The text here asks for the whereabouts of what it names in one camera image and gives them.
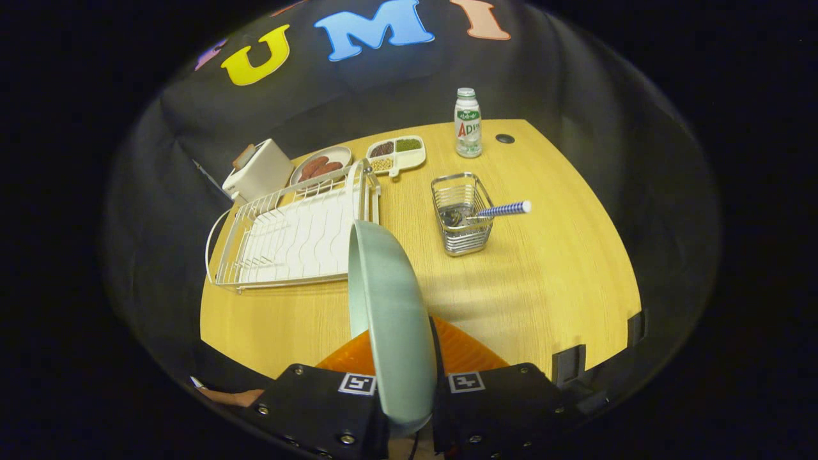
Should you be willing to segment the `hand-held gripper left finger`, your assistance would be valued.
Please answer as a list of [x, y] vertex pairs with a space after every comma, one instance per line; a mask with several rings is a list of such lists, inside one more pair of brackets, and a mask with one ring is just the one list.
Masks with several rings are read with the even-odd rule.
[[310, 458], [387, 459], [368, 332], [315, 367], [292, 364], [246, 408], [246, 422]]

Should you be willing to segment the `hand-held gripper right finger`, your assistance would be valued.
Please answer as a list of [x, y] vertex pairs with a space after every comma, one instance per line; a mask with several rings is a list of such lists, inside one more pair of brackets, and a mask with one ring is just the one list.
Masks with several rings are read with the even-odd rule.
[[446, 373], [432, 327], [437, 381], [433, 450], [444, 459], [544, 459], [582, 424], [582, 412], [532, 363]]

